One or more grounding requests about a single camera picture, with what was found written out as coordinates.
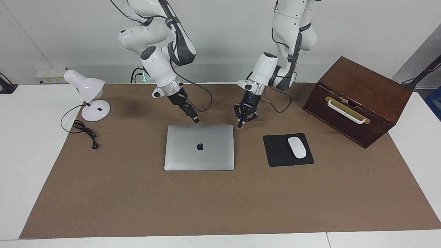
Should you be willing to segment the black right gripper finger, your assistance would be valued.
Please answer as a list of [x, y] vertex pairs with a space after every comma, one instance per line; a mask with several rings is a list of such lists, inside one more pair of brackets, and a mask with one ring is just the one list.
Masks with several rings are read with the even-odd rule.
[[188, 101], [186, 101], [185, 104], [184, 104], [184, 112], [194, 122], [199, 122], [199, 118], [197, 116], [197, 112], [194, 110], [192, 104], [190, 104]]
[[197, 123], [197, 112], [194, 110], [192, 105], [183, 104], [179, 105], [180, 109], [186, 114], [186, 116], [190, 117], [194, 123]]

